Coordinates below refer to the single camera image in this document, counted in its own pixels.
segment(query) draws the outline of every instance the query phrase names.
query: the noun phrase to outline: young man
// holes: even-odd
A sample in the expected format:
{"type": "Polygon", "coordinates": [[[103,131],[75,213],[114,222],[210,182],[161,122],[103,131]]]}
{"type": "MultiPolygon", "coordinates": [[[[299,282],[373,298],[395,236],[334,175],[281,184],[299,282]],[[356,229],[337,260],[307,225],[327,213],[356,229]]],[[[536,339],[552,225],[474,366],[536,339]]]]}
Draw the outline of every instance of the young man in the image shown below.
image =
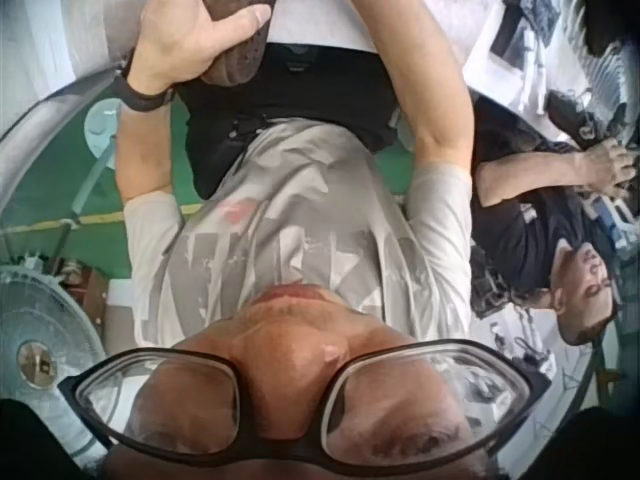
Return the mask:
{"type": "MultiPolygon", "coordinates": [[[[121,430],[132,449],[110,451],[108,478],[345,478],[398,467],[412,474],[402,478],[487,473],[481,447],[496,422],[474,418],[472,426],[470,397],[454,392],[473,380],[447,375],[458,365],[473,370],[471,379],[485,378],[492,354],[446,347],[450,340],[414,345],[464,338],[471,320],[471,101],[423,0],[353,4],[416,133],[407,218],[359,136],[281,118],[185,224],[172,195],[169,107],[123,109],[116,178],[126,204],[136,339],[180,342],[182,360],[154,363],[154,355],[175,352],[164,350],[140,354],[138,365],[132,352],[103,372],[155,369],[121,430]],[[411,361],[414,347],[440,353],[416,352],[411,361]],[[357,358],[359,369],[341,371],[357,358]],[[348,382],[336,384],[336,375],[348,382]],[[331,415],[318,412],[322,402],[331,415]],[[217,453],[226,456],[202,463],[217,453]]],[[[253,7],[213,24],[201,0],[151,0],[127,81],[139,93],[161,94],[199,76],[268,18],[268,8],[253,7]]],[[[511,368],[501,363],[494,375],[511,368]]],[[[522,386],[503,399],[503,414],[512,402],[514,409],[526,404],[530,392],[519,382],[502,382],[522,386]]]]}
{"type": "Polygon", "coordinates": [[[593,246],[606,240],[572,187],[618,196],[635,175],[633,158],[615,139],[587,152],[545,152],[507,117],[487,100],[476,105],[473,238],[508,285],[542,290],[531,306],[556,311],[565,342],[587,343],[612,319],[612,280],[593,246]]]}

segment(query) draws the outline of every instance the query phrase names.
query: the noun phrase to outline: ear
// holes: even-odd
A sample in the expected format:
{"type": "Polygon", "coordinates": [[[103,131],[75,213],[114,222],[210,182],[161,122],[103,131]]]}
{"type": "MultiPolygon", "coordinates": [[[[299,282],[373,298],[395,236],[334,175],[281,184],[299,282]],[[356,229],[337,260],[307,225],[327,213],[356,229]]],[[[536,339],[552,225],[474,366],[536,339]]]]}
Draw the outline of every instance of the ear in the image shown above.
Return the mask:
{"type": "Polygon", "coordinates": [[[557,288],[551,292],[551,308],[557,315],[562,315],[567,309],[567,301],[563,288],[557,288]]]}

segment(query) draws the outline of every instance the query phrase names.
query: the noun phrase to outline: lips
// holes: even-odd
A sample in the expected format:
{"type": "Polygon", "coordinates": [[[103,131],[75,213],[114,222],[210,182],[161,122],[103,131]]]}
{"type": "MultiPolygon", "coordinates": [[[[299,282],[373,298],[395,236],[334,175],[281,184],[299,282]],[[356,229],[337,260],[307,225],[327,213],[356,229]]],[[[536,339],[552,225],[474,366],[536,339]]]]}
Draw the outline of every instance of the lips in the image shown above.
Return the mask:
{"type": "Polygon", "coordinates": [[[278,285],[267,290],[260,295],[251,304],[257,305],[259,303],[266,303],[278,298],[300,298],[304,300],[318,300],[321,302],[327,302],[328,300],[319,292],[319,287],[315,285],[302,285],[299,283],[293,283],[290,285],[278,285]]]}

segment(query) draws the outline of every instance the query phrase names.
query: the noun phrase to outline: green floor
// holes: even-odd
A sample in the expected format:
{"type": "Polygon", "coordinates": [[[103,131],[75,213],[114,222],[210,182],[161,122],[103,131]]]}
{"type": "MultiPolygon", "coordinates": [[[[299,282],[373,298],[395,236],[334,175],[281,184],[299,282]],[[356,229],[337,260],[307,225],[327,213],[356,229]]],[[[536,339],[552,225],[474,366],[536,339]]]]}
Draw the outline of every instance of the green floor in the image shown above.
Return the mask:
{"type": "MultiPolygon", "coordinates": [[[[49,144],[18,186],[11,202],[0,216],[0,230],[33,226],[69,217],[71,203],[88,175],[95,157],[83,134],[86,110],[78,114],[49,144]]],[[[192,186],[191,170],[184,152],[187,112],[176,101],[173,107],[174,187],[182,205],[198,203],[192,186]]],[[[378,164],[390,190],[406,192],[412,157],[396,145],[378,156],[378,164]]],[[[113,171],[107,170],[87,201],[83,215],[112,214],[122,210],[113,171]]],[[[49,228],[25,233],[7,233],[0,239],[0,261],[26,253],[49,255],[60,230],[49,228]]],[[[85,226],[75,230],[63,252],[103,271],[109,278],[128,278],[126,235],[121,222],[85,226]]]]}

